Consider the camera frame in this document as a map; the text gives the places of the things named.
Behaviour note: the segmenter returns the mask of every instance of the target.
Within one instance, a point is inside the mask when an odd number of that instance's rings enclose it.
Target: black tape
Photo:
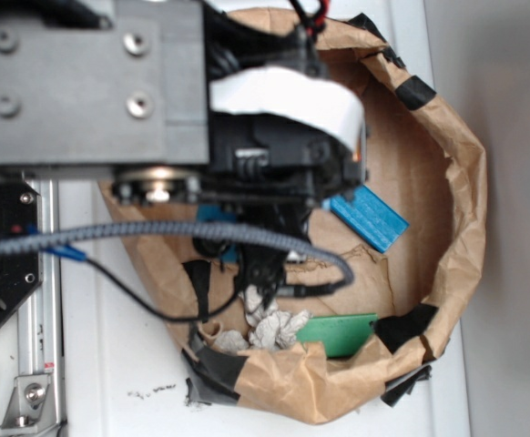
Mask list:
[[[362,30],[367,30],[377,38],[380,38],[385,43],[387,42],[386,39],[384,39],[384,36],[382,36],[381,32],[378,30],[378,27],[376,27],[376,24],[366,14],[359,14],[355,16],[353,19],[348,21],[348,24],[353,25],[354,27],[357,27]],[[397,56],[391,46],[386,47],[380,53],[382,53],[389,62],[392,62],[399,68],[406,67],[403,60],[399,56]]]
[[[425,84],[419,77],[412,76],[402,82],[395,90],[394,94],[399,97],[403,105],[410,111],[424,107],[437,96],[437,93],[430,86]]]
[[[394,407],[405,394],[411,394],[414,384],[418,381],[431,379],[431,370],[429,364],[424,364],[416,371],[411,371],[401,378],[387,382],[386,392],[381,396],[381,400],[390,407]]]
[[[384,39],[384,36],[382,36],[381,31],[378,30],[376,24],[366,14],[359,14],[355,16],[348,21],[348,24],[358,27],[359,29],[368,30],[371,34],[377,38],[380,38],[386,43],[386,39]]]
[[[235,385],[247,357],[228,355],[214,351],[192,329],[190,348],[198,361],[182,351],[182,357],[189,369],[189,397],[192,401],[234,405],[239,400]]]
[[[420,303],[404,316],[391,316],[374,322],[374,332],[391,353],[395,353],[404,343],[425,332],[437,313],[437,308]]]
[[[188,273],[196,292],[199,317],[203,322],[207,322],[209,321],[206,317],[209,315],[210,263],[204,259],[196,259],[183,263],[182,267]]]

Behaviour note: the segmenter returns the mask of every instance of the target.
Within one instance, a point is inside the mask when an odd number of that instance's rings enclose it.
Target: green plastic piece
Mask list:
[[[376,314],[314,317],[298,331],[301,343],[321,341],[328,358],[351,357],[372,334]]]

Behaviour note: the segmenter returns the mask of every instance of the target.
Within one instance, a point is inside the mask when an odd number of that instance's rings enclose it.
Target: crumpled paper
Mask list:
[[[254,328],[249,332],[249,342],[237,330],[225,330],[216,338],[214,346],[224,352],[236,353],[246,349],[279,351],[288,349],[297,341],[296,334],[303,328],[312,314],[302,310],[297,314],[282,311],[276,300],[264,309],[263,298],[257,289],[250,286],[245,292],[245,318]]]

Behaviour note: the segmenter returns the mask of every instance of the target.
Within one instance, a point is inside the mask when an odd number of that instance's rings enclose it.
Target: gray braided cable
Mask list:
[[[348,263],[328,250],[315,248],[307,241],[270,230],[226,222],[128,221],[65,229],[48,234],[1,239],[0,256],[34,253],[89,239],[135,235],[189,235],[197,239],[230,241],[288,252],[295,250],[302,255],[330,262],[338,267],[342,272],[343,280],[335,284],[336,288],[354,282],[354,274]]]

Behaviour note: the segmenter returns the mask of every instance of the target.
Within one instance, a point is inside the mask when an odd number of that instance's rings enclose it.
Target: red wire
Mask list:
[[[318,17],[314,21],[314,24],[317,27],[323,26],[329,9],[330,9],[330,0],[320,0],[320,10],[316,14]]]

